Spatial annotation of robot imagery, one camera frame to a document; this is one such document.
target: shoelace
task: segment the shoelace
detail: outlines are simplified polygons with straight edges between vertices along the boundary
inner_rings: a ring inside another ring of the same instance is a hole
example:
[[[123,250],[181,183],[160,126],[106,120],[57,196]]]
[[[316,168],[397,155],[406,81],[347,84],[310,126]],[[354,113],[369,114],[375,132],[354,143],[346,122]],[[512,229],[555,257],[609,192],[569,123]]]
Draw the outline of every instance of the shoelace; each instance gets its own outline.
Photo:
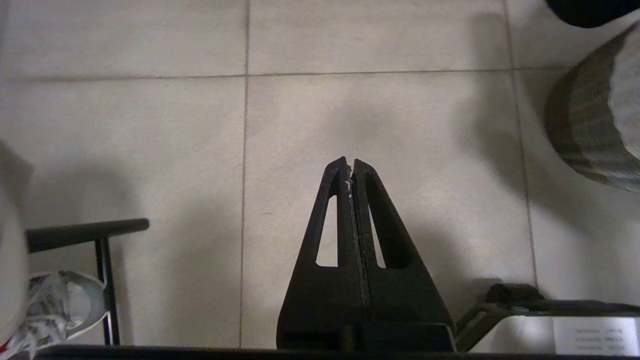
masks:
[[[45,275],[29,286],[25,321],[9,342],[0,360],[28,351],[33,359],[39,348],[55,345],[67,338],[69,316],[67,285],[59,274]]]

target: black object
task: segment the black object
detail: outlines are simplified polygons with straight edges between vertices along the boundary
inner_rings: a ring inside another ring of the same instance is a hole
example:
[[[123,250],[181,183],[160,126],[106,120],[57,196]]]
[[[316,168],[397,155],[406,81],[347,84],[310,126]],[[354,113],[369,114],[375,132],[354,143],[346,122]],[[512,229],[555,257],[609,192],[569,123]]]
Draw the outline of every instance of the black object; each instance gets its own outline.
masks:
[[[107,345],[120,344],[120,329],[118,328],[118,313],[116,311],[116,297],[111,271],[111,251],[109,238],[112,236],[135,233],[149,228],[149,220],[138,218],[111,222],[97,222],[93,224],[68,225],[59,227],[45,227],[29,229],[25,232],[29,253],[47,251],[60,247],[67,247],[95,242],[95,260],[98,267],[98,278],[105,284],[104,304],[108,310],[102,321],[104,328],[104,343]]]
[[[547,0],[547,5],[567,24],[595,28],[640,8],[640,0]]]
[[[278,348],[453,351],[451,316],[376,171],[345,158],[324,170],[289,289]],[[337,267],[316,264],[337,197]],[[369,210],[387,268],[376,262]]]
[[[241,350],[219,348],[101,347],[60,345],[41,350],[39,360],[604,360],[638,359],[613,356],[558,356],[554,354],[469,354],[460,352],[332,352],[300,350]]]
[[[547,300],[528,284],[495,284],[486,303],[473,307],[457,324],[456,347],[469,351],[494,326],[509,316],[640,317],[640,306],[595,300]]]

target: chair leg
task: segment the chair leg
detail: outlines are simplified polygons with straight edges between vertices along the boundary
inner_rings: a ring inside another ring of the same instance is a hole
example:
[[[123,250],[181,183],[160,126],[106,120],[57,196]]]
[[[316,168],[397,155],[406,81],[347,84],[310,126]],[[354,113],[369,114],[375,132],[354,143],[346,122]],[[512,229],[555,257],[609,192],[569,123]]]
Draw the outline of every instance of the chair leg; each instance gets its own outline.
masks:
[[[104,343],[106,345],[120,345],[120,330],[118,328],[116,295],[113,286],[113,272],[111,270],[109,238],[95,240],[95,259],[98,266],[98,278],[106,286],[106,296],[104,300],[108,312],[102,321],[102,326],[104,328]]]

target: white cloth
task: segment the white cloth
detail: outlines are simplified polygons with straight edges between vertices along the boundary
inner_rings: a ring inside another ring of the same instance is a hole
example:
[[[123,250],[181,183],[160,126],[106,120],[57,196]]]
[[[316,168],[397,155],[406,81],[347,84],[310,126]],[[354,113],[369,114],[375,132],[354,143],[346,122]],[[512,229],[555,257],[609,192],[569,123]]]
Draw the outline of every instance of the white cloth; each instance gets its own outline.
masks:
[[[0,141],[0,345],[24,319],[27,248],[20,218],[31,167]]]

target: black metal bar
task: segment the black metal bar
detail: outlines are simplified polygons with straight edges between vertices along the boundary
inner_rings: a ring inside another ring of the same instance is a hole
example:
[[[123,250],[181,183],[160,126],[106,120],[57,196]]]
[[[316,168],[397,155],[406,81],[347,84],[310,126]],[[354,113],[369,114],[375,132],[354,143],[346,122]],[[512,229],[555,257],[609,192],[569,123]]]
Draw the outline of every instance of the black metal bar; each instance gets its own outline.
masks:
[[[109,238],[95,240],[95,259],[98,266],[98,278],[106,287],[104,303],[108,312],[102,320],[104,343],[107,345],[119,345],[120,330],[118,328],[118,313],[116,310],[115,287],[113,286]]]
[[[179,347],[99,347],[58,345],[39,351],[40,360],[120,359],[120,360],[605,360],[619,356],[560,356],[555,354],[471,354],[463,352],[321,352],[290,350],[243,350]]]
[[[45,227],[42,229],[28,229],[25,231],[29,252],[40,252],[57,249],[80,243],[86,243],[101,238],[135,233],[147,230],[149,220],[137,218],[92,224],[66,225]]]

